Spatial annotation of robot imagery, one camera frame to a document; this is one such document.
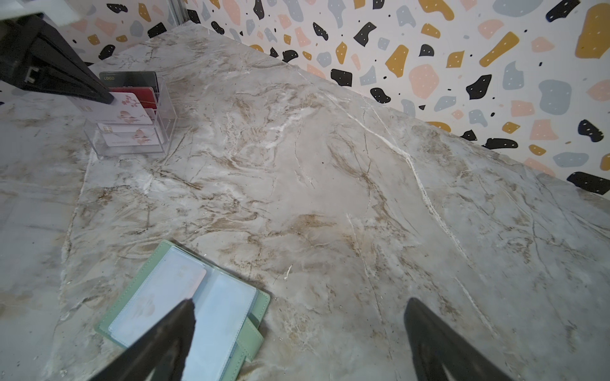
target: terrazzo pattern wall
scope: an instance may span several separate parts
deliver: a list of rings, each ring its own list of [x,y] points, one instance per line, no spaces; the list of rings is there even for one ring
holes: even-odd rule
[[[188,0],[190,18],[610,197],[610,4]]]
[[[106,59],[176,25],[167,0],[86,1],[85,18],[57,28],[86,63]],[[0,107],[25,93],[0,81]]]

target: white marble vein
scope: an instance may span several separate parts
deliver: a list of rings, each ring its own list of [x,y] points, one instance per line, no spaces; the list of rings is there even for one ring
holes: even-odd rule
[[[160,72],[179,130],[90,162],[46,378],[120,353],[93,328],[163,238],[273,296],[243,380],[414,380],[412,296],[515,380],[610,370],[608,200],[197,25],[92,68]]]

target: black card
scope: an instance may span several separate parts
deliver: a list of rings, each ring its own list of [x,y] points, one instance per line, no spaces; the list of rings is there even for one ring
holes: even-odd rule
[[[159,93],[154,71],[103,71],[99,79],[107,87],[152,87],[155,93]]]

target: green wallet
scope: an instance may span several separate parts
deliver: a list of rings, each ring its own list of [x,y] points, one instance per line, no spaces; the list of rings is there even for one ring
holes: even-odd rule
[[[117,318],[120,318],[121,312],[124,309],[128,310],[129,308],[141,307],[139,305],[134,307],[133,304],[130,304],[132,298],[136,299],[134,296],[137,295],[140,289],[149,287],[147,282],[149,279],[152,278],[152,274],[157,274],[156,276],[159,277],[159,271],[157,271],[156,268],[157,265],[159,265],[160,263],[164,263],[164,258],[166,257],[166,254],[171,252],[172,255],[175,255],[175,253],[177,253],[178,251],[183,257],[188,257],[188,259],[182,258],[181,260],[191,261],[196,265],[201,265],[202,268],[208,269],[208,272],[206,272],[205,269],[201,271],[203,275],[199,275],[200,278],[193,278],[195,283],[193,283],[192,288],[195,295],[197,295],[197,291],[194,291],[195,288],[198,290],[199,284],[204,285],[206,279],[205,277],[207,277],[207,274],[210,274],[211,271],[218,271],[222,273],[223,277],[229,276],[232,279],[231,282],[240,282],[244,285],[246,284],[245,282],[242,282],[241,280],[237,279],[236,277],[222,270],[221,268],[205,261],[205,259],[197,256],[196,254],[189,252],[188,250],[179,247],[173,244],[172,242],[163,240],[158,245],[152,256],[150,256],[148,261],[146,261],[146,263],[142,266],[142,268],[140,269],[136,277],[133,279],[133,281],[129,284],[125,292],[121,295],[121,297],[119,297],[116,303],[114,303],[110,310],[104,315],[102,321],[97,326],[96,331],[99,332],[101,335],[105,336],[106,338],[112,340],[114,343],[121,347],[128,346],[126,345],[125,340],[121,341],[116,337],[117,331],[113,331],[113,322],[120,320]],[[252,361],[254,359],[264,340],[263,336],[258,331],[258,327],[260,326],[260,322],[263,316],[265,315],[265,312],[267,311],[270,299],[271,297],[269,296],[269,294],[261,290],[255,289],[254,297],[252,299],[249,311],[247,312],[247,315],[244,316],[241,329],[239,329],[239,332],[235,336],[234,343],[232,344],[231,354],[226,360],[226,364],[224,365],[221,377],[217,378],[216,380],[209,381],[234,381],[237,378],[239,370],[241,369],[244,361]]]

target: pink and white card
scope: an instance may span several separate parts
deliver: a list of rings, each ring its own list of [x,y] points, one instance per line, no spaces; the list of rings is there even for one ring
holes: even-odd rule
[[[153,124],[148,113],[133,93],[110,93],[111,104],[69,96],[83,115],[94,123]]]

